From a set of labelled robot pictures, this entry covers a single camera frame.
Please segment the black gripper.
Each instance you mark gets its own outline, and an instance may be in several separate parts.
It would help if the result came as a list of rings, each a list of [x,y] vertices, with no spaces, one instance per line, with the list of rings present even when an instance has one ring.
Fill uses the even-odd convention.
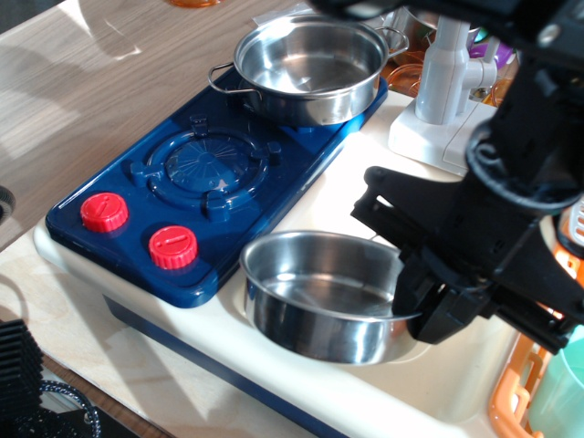
[[[436,182],[379,166],[364,174],[353,216],[398,247],[393,313],[439,344],[475,318],[498,317],[551,353],[583,322],[583,289],[558,263],[542,213],[493,193],[475,176]]]

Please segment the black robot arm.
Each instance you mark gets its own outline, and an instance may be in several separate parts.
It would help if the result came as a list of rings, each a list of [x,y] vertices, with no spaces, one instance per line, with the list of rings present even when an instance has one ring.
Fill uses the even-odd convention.
[[[540,231],[583,194],[583,4],[419,1],[486,28],[520,67],[494,117],[471,136],[459,182],[378,166],[353,216],[401,251],[392,309],[437,344],[498,316],[550,352],[583,322],[583,289]]]

